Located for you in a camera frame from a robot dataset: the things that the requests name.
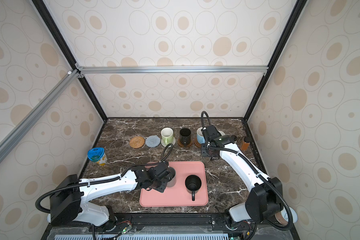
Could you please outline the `woven rattan coaster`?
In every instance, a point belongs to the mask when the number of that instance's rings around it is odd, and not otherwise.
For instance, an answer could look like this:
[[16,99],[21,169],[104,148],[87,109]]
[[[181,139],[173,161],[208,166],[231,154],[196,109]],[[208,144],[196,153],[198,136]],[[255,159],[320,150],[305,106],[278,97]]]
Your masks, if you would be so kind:
[[130,147],[133,149],[139,149],[143,147],[144,144],[145,144],[145,139],[141,136],[133,137],[129,142]]

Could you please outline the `grey mug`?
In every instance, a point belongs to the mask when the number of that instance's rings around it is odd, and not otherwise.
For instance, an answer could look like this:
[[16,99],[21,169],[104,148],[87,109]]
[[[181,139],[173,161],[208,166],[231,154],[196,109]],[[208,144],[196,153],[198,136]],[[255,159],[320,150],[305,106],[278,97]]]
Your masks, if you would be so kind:
[[168,180],[167,188],[172,188],[175,186],[177,180],[176,180],[176,171],[174,168],[169,167],[169,174],[167,175],[166,179]]

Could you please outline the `green white mug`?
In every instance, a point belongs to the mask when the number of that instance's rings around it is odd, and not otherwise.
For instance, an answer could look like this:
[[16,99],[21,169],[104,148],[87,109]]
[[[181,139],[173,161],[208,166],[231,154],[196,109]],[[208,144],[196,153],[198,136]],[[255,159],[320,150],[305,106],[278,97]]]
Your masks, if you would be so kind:
[[171,128],[163,128],[161,130],[161,144],[166,147],[174,141],[174,131]]

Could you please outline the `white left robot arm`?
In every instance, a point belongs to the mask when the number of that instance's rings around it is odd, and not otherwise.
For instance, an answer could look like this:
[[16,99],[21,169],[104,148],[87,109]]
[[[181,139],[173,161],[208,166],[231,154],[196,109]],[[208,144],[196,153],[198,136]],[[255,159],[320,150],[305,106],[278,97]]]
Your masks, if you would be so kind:
[[141,189],[163,193],[176,174],[167,162],[173,147],[173,144],[168,144],[164,148],[159,162],[131,166],[121,174],[96,179],[78,179],[70,175],[56,189],[41,195],[35,206],[48,214],[52,226],[82,222],[109,232],[117,225],[112,207],[93,204],[92,200]]

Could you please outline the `light blue mug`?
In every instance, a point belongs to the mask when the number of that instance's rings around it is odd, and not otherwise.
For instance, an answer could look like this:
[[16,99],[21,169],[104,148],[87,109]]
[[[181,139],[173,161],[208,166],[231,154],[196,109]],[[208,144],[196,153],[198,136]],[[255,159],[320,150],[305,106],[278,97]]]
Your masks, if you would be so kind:
[[202,127],[197,129],[197,142],[199,144],[204,144],[205,143],[205,138],[203,136],[202,129],[203,129]]

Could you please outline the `round brown wooden coaster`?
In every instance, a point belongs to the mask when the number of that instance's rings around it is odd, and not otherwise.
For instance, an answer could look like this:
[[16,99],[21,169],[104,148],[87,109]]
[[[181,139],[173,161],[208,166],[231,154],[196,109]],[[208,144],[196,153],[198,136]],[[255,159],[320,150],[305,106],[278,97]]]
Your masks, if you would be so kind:
[[194,144],[197,148],[201,148],[201,144],[197,140],[194,141]]

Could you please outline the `light blue woven coaster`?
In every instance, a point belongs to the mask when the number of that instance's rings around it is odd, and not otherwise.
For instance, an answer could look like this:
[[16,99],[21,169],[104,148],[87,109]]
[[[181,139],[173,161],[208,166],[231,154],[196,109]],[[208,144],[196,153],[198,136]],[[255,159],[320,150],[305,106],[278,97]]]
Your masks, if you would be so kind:
[[161,143],[161,139],[156,135],[147,137],[145,141],[146,146],[148,146],[149,148],[155,148],[160,143]]

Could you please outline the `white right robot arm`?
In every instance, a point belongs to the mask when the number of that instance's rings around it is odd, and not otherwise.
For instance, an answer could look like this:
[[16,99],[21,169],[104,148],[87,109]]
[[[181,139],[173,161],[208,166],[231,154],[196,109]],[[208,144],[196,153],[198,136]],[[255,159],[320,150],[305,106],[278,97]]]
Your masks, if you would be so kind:
[[270,178],[259,170],[239,149],[234,139],[221,135],[215,126],[202,128],[205,143],[202,151],[209,156],[220,156],[239,175],[246,185],[249,196],[245,203],[228,209],[232,223],[251,220],[268,222],[281,231],[290,230],[297,221],[296,212],[283,198],[283,186],[278,178]]

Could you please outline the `multicolour stitched white coaster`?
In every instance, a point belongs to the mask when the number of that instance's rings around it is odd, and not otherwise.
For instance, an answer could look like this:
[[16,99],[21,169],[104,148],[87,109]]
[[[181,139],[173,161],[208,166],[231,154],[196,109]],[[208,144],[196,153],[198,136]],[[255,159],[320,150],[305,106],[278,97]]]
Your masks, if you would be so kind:
[[[176,138],[173,137],[173,141],[171,142],[171,144],[174,146],[174,145],[176,144],[176,142],[177,142]],[[163,147],[166,147],[166,146],[167,146],[167,144],[165,143],[165,141],[164,141],[163,139],[161,139],[161,145],[162,145]]]

